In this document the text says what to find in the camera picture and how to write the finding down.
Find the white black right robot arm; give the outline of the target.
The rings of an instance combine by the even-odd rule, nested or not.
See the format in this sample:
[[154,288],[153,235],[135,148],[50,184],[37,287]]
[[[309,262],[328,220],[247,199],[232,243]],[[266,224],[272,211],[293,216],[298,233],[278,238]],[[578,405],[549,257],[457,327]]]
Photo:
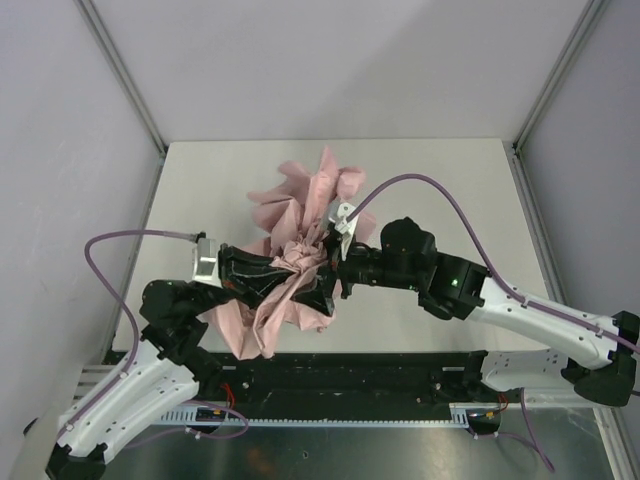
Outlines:
[[347,243],[332,230],[324,242],[326,264],[295,302],[331,315],[336,286],[342,298],[355,285],[411,290],[440,320],[476,321],[542,344],[537,351],[487,354],[480,367],[487,387],[572,388],[595,404],[628,404],[636,383],[638,316],[590,314],[524,292],[483,265],[439,252],[434,235],[408,217],[385,225],[380,242],[379,248]]

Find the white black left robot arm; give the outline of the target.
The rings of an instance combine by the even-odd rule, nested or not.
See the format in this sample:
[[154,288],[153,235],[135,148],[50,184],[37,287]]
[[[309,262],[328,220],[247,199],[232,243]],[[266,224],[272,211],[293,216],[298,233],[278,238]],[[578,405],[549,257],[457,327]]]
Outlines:
[[291,273],[270,257],[200,237],[189,281],[155,280],[142,294],[129,353],[59,421],[46,474],[51,479],[99,479],[136,436],[165,413],[220,383],[221,366],[200,347],[200,315],[232,300],[258,307]]

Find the pink folding umbrella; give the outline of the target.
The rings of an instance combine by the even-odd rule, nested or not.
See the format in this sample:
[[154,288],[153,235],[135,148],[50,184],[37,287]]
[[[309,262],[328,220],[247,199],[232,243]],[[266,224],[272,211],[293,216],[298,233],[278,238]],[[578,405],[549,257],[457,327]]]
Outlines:
[[267,236],[244,250],[272,258],[290,277],[257,307],[232,300],[201,315],[216,327],[239,360],[273,357],[285,323],[302,331],[321,332],[334,321],[333,314],[319,313],[294,301],[293,296],[312,283],[327,259],[322,246],[326,230],[321,221],[330,203],[352,199],[366,180],[363,169],[341,167],[329,148],[323,150],[315,172],[295,161],[282,163],[278,170],[285,176],[283,183],[248,194],[255,204],[253,221]]

